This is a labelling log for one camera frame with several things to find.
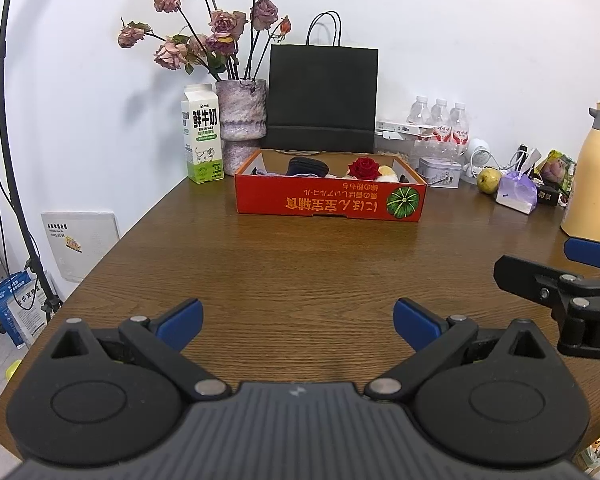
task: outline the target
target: purple tissue pack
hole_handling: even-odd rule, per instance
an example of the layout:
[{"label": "purple tissue pack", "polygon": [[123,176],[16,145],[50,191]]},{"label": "purple tissue pack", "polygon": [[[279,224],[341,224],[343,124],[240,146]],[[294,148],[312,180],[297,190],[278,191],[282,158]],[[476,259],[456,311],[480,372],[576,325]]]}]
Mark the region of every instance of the purple tissue pack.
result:
[{"label": "purple tissue pack", "polygon": [[528,215],[538,204],[538,188],[525,174],[511,171],[500,179],[496,202]]}]

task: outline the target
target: wooden table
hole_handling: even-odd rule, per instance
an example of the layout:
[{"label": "wooden table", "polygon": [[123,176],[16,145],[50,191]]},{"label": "wooden table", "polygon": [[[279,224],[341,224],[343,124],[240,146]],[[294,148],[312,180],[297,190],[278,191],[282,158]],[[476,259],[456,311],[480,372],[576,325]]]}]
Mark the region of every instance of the wooden table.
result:
[{"label": "wooden table", "polygon": [[[364,385],[411,354],[392,325],[401,296],[484,327],[530,317],[555,343],[549,310],[501,292],[492,274],[509,253],[600,276],[565,259],[562,212],[539,206],[526,216],[462,183],[428,190],[419,223],[238,215],[232,178],[200,186],[184,180],[93,269],[29,351],[0,397],[0,443],[17,454],[5,408],[68,317],[113,327],[197,296],[205,324],[184,354],[232,386]],[[591,406],[583,441],[590,444],[600,436],[600,361],[565,361]]]}]

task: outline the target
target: grey ribbed panel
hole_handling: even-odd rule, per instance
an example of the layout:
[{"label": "grey ribbed panel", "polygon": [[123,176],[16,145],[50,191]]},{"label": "grey ribbed panel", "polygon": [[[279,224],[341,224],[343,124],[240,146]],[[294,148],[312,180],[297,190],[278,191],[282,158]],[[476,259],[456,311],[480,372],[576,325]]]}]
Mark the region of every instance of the grey ribbed panel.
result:
[{"label": "grey ribbed panel", "polygon": [[246,383],[201,402],[173,436],[135,461],[97,470],[26,462],[10,480],[584,480],[569,463],[501,472],[444,455],[396,404],[350,383]]}]

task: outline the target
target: green pumpkin illustration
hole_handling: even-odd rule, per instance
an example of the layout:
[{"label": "green pumpkin illustration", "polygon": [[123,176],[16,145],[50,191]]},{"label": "green pumpkin illustration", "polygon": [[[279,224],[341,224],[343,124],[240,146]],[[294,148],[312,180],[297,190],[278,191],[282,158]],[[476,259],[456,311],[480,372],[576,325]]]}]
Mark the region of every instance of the green pumpkin illustration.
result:
[{"label": "green pumpkin illustration", "polygon": [[395,218],[407,218],[415,213],[420,203],[420,194],[410,186],[397,188],[386,199],[386,210]]}]

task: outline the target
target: clear water bottle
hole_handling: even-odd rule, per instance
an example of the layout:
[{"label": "clear water bottle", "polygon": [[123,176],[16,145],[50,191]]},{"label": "clear water bottle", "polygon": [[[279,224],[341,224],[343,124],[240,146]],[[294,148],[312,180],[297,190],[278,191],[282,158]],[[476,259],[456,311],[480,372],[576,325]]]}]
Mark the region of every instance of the clear water bottle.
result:
[{"label": "clear water bottle", "polygon": [[449,112],[446,110],[446,99],[437,99],[436,104],[431,107],[431,125],[434,127],[434,138],[436,140],[451,139],[451,126]]},{"label": "clear water bottle", "polygon": [[411,111],[409,112],[409,121],[414,124],[431,124],[431,112],[427,102],[429,100],[421,95],[416,97],[416,102],[411,105]]},{"label": "clear water bottle", "polygon": [[466,116],[466,107],[464,103],[456,103],[456,107],[451,110],[451,142],[464,146],[469,139],[469,119]]}]

